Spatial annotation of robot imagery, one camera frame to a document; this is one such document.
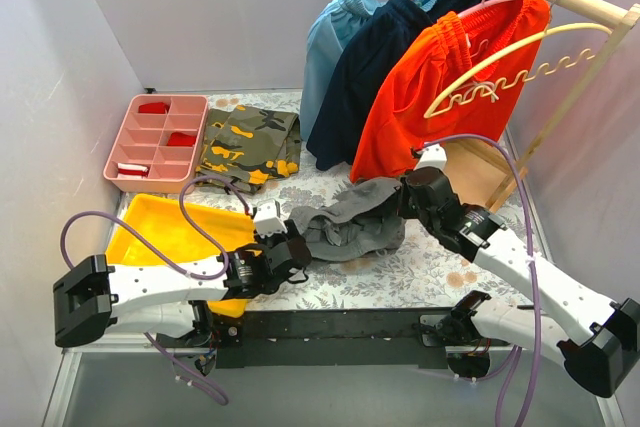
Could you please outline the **grey shorts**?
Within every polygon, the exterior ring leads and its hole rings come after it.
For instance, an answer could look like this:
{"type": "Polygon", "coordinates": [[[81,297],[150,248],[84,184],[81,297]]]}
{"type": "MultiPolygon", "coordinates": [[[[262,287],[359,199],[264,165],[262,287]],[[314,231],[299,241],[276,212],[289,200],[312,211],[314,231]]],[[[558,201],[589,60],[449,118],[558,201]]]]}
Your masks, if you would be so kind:
{"type": "Polygon", "coordinates": [[[316,260],[348,262],[395,250],[405,238],[405,220],[397,213],[400,187],[396,179],[371,179],[342,191],[329,206],[295,207],[289,219],[316,260]]]}

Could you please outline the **cream yellow hanger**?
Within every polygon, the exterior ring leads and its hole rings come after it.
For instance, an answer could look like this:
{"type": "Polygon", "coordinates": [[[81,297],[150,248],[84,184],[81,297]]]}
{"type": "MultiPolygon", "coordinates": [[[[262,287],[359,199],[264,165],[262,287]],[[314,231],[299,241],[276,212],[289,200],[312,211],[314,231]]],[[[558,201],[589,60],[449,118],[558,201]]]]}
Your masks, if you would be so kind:
{"type": "Polygon", "coordinates": [[[540,44],[548,37],[573,31],[594,30],[611,34],[612,29],[595,22],[572,22],[543,30],[514,41],[489,55],[477,65],[461,74],[444,88],[426,108],[423,118],[431,119],[453,107],[471,101],[481,94],[491,96],[520,82],[531,70],[540,44]]]}

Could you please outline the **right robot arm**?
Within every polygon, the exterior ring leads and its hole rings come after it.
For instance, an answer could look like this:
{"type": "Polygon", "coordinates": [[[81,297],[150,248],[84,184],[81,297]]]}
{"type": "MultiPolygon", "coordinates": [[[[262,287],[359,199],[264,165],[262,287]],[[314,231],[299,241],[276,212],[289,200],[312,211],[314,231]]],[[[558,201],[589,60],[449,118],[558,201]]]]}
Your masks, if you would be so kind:
{"type": "Polygon", "coordinates": [[[543,357],[601,398],[612,397],[638,363],[637,301],[616,302],[529,253],[500,217],[460,202],[441,170],[425,167],[405,176],[398,212],[419,220],[445,249],[497,275],[542,311],[537,316],[474,290],[427,327],[432,336],[450,344],[488,338],[540,348],[543,357]]]}

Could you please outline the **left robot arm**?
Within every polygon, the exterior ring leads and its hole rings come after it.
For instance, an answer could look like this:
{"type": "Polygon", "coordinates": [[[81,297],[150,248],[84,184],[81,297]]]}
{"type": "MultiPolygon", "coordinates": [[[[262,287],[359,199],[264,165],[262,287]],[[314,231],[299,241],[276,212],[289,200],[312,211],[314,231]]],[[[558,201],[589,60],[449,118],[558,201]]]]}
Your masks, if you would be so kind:
{"type": "Polygon", "coordinates": [[[278,234],[223,257],[210,256],[184,266],[110,265],[103,254],[89,256],[53,287],[55,345],[93,343],[105,333],[153,332],[181,337],[193,347],[205,345],[213,324],[196,304],[253,299],[272,294],[312,260],[300,235],[278,234]]]}

